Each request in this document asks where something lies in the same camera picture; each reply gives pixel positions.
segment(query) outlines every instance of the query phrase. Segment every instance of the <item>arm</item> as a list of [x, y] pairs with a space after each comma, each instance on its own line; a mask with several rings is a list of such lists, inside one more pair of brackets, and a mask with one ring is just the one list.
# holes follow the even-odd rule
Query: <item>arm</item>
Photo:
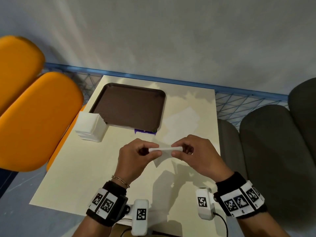
[[[130, 185], [142, 174], [148, 163], [162, 155], [161, 151], [153, 151], [145, 155], [148, 153], [148, 148], [158, 147], [158, 144], [140, 139], [135, 139], [123, 146], [119, 151], [118, 164], [114, 175]], [[125, 189], [127, 188], [126, 185], [117, 179], [112, 179], [111, 181]], [[73, 237], [108, 237], [110, 232], [111, 227], [103, 226], [86, 216], [73, 234]]]
[[[215, 182], [224, 181], [234, 174], [208, 139], [188, 135], [171, 146], [183, 147], [183, 152], [173, 151], [171, 153], [172, 157], [185, 161], [198, 173], [211, 178]], [[238, 223], [245, 237], [289, 237], [267, 212], [259, 213], [247, 219], [238, 219]]]

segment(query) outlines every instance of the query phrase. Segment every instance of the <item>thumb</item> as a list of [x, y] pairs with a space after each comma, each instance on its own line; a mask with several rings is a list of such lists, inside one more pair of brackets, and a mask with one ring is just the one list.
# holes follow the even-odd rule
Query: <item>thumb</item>
[[155, 151], [150, 152], [148, 155], [146, 155], [146, 158], [148, 159], [148, 162], [151, 162], [152, 160], [157, 159], [161, 155], [162, 155], [161, 150], [155, 150]]
[[174, 150], [171, 152], [171, 156], [186, 162], [188, 155], [182, 151]]

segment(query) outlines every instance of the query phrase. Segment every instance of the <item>gold bracelet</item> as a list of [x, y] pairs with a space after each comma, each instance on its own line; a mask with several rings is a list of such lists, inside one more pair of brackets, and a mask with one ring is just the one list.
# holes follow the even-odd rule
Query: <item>gold bracelet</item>
[[118, 179], [120, 182], [122, 182], [123, 184], [125, 184], [125, 185], [127, 186], [127, 188], [130, 188], [130, 185], [129, 185], [128, 183], [126, 183], [124, 180], [122, 180], [121, 178], [116, 177], [115, 175], [112, 175], [111, 178]]

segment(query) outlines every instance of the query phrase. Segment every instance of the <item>hand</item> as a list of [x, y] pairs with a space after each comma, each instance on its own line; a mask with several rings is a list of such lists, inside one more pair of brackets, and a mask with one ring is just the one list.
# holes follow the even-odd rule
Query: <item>hand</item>
[[171, 145], [179, 146], [182, 146], [183, 152], [172, 151], [171, 156], [183, 160], [201, 175], [220, 182], [234, 174], [208, 139], [188, 135]]
[[[162, 155], [160, 150], [148, 152], [148, 148], [158, 147], [159, 145], [156, 143], [138, 138], [123, 146], [119, 151], [118, 164], [114, 175], [127, 184], [131, 184], [142, 174], [149, 162]], [[121, 185], [120, 181], [115, 179], [112, 181]]]

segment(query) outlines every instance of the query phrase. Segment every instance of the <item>purple object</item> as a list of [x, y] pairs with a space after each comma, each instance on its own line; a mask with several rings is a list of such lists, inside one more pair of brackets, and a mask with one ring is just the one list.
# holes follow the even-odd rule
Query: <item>purple object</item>
[[135, 134], [136, 134], [136, 132], [147, 133], [147, 134], [153, 134], [153, 135], [156, 135], [156, 133], [157, 133], [157, 131], [151, 132], [151, 131], [142, 131], [142, 130], [139, 130], [139, 129], [134, 129], [134, 131], [135, 131]]

